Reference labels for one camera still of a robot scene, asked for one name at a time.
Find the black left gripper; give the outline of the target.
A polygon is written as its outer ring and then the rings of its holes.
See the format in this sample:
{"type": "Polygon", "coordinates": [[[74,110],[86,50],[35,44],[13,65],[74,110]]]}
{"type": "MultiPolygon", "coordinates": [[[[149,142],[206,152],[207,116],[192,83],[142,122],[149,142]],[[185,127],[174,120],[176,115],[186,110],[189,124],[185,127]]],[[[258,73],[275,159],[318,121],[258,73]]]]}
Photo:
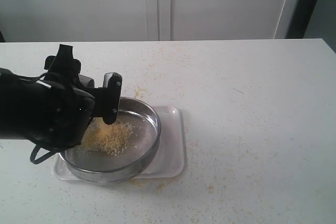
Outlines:
{"type": "Polygon", "coordinates": [[[80,144],[90,117],[105,124],[117,119],[122,87],[118,73],[106,73],[103,87],[91,88],[90,94],[67,77],[25,77],[25,85],[37,95],[29,106],[33,111],[27,113],[31,125],[25,128],[25,139],[38,148],[73,148],[80,144]]]}

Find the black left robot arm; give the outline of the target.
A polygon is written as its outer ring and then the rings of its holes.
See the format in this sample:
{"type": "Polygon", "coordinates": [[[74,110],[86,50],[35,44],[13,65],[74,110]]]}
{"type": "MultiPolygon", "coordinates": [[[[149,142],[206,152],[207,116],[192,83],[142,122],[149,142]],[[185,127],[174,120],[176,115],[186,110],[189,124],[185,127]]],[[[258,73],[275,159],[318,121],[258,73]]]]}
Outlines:
{"type": "Polygon", "coordinates": [[[24,77],[1,70],[1,138],[26,139],[48,151],[81,144],[93,118],[116,121],[122,76],[103,88],[84,86],[76,72],[47,71],[24,77]]]}

